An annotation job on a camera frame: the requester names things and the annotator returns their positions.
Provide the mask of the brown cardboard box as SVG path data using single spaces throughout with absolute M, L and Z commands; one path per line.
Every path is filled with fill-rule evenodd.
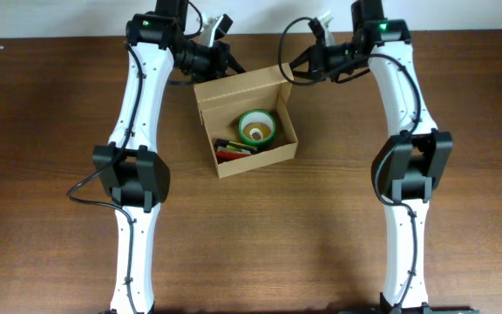
M 216 79 L 193 87 L 201 124 L 213 152 L 220 178 L 265 167 L 295 157 L 298 139 L 288 115 L 292 85 L 274 65 L 256 71 Z M 253 110 L 267 112 L 275 121 L 272 143 L 263 152 L 234 160 L 217 156 L 217 140 L 242 143 L 241 118 Z

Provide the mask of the green tape roll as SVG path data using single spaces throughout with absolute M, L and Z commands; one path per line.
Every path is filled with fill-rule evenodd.
M 245 144 L 260 149 L 271 147 L 276 133 L 274 117 L 264 110 L 244 113 L 239 120 L 239 134 Z

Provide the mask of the orange stapler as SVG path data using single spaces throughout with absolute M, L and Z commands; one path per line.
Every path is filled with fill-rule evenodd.
M 245 154 L 245 155 L 252 154 L 251 151 L 238 147 L 216 147 L 216 152 L 228 153 L 228 154 Z

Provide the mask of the yellow highlighter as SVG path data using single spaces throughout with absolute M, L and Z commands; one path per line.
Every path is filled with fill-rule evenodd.
M 223 139 L 216 139 L 214 142 L 214 145 L 216 147 L 238 147 L 242 149 L 247 149 L 252 152 L 252 154 L 257 154 L 259 152 L 259 149 L 254 146 L 250 146 L 247 144 L 243 144 L 240 142 L 236 141 L 231 141 L 231 140 L 223 140 Z

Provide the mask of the small yellow tape roll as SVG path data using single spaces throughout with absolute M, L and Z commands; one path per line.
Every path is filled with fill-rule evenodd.
M 272 134 L 272 129 L 265 123 L 251 122 L 243 127 L 242 132 L 247 140 L 264 141 Z

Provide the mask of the orange utility knife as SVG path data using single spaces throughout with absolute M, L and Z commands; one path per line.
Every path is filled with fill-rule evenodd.
M 238 160 L 241 158 L 248 157 L 247 154 L 235 154 L 235 153 L 228 153 L 228 152 L 215 152 L 215 157 L 219 163 L 222 162 L 227 162 L 231 160 Z

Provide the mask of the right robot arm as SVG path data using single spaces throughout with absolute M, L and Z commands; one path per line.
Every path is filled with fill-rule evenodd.
M 351 15 L 353 37 L 342 44 L 329 32 L 330 15 L 305 17 L 315 43 L 282 75 L 292 85 L 375 77 L 388 139 L 370 170 L 374 193 L 383 204 L 387 239 L 386 275 L 374 311 L 432 313 L 424 282 L 424 229 L 452 137 L 438 129 L 424 102 L 407 23 L 385 17 L 379 1 L 355 1 Z

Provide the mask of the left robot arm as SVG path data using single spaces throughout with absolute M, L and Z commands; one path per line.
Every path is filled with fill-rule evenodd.
M 118 121 L 92 160 L 111 199 L 118 226 L 117 278 L 111 313 L 152 313 L 153 241 L 171 172 L 158 154 L 158 124 L 169 77 L 178 69 L 191 84 L 226 77 L 243 68 L 222 42 L 233 21 L 222 14 L 200 17 L 200 29 L 185 32 L 188 1 L 159 1 L 125 26 L 129 72 Z

